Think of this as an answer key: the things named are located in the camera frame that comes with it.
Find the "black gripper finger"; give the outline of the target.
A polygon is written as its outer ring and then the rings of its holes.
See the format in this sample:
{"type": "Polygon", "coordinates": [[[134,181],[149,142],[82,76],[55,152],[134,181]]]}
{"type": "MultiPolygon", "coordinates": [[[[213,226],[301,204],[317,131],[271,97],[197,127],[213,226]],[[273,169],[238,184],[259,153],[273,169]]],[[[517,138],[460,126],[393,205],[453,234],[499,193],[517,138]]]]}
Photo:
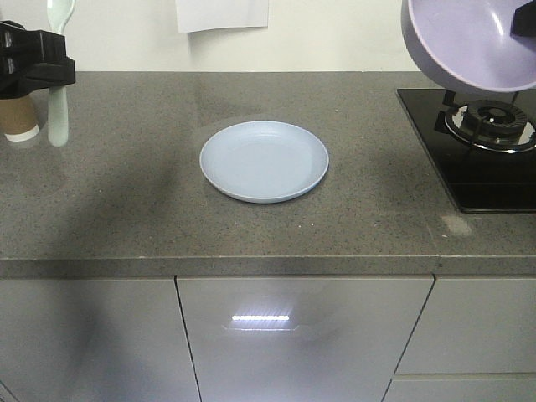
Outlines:
{"type": "Polygon", "coordinates": [[[36,90],[75,83],[75,62],[65,37],[1,22],[1,98],[17,99],[36,90]]]}
{"type": "Polygon", "coordinates": [[[536,1],[529,1],[515,9],[510,32],[524,38],[536,36],[536,1]]]}

